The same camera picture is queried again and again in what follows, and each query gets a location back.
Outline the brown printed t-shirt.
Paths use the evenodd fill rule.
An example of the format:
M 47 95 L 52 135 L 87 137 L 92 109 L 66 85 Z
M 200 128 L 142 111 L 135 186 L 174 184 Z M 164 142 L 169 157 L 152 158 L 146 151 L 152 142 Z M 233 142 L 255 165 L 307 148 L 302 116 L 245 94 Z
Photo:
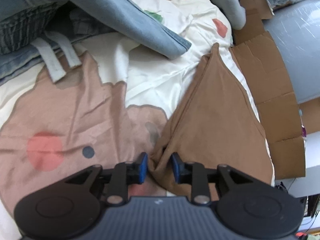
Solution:
M 273 183 L 265 130 L 243 85 L 221 59 L 218 44 L 201 58 L 191 84 L 149 157 L 149 171 L 161 187 L 189 196 L 188 185 L 175 183 L 169 163 L 174 152 L 185 162 L 201 163 L 207 168 L 227 164 L 267 184 Z

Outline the cream bear print bedsheet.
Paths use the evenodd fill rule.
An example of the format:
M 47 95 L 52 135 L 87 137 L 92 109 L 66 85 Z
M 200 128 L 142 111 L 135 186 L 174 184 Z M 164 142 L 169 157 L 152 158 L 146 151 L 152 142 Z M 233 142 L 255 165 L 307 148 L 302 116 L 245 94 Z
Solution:
M 133 0 L 192 46 L 175 60 L 120 33 L 74 45 L 82 62 L 53 82 L 44 63 L 1 86 L 1 239 L 19 239 L 13 210 L 24 196 L 94 164 L 112 168 L 149 157 L 203 55 L 221 59 L 246 90 L 230 52 L 232 31 L 209 0 Z

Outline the brown cardboard sheet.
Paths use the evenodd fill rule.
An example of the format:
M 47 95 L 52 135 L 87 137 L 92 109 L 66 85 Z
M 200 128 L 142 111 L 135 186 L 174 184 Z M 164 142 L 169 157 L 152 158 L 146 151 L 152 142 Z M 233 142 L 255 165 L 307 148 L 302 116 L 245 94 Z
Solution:
M 266 0 L 240 0 L 246 24 L 235 30 L 232 51 L 258 109 L 276 179 L 306 175 L 302 122 L 292 83 L 281 54 L 264 29 L 273 17 Z

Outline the blue denim garment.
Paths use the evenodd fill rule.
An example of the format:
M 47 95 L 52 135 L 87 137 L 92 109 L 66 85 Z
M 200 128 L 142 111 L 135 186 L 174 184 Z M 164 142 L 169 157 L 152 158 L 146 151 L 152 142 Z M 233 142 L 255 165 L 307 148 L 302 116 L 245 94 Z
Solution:
M 1 83 L 40 62 L 57 82 L 66 74 L 57 51 L 75 68 L 75 42 L 114 31 L 169 59 L 191 46 L 132 0 L 1 0 Z

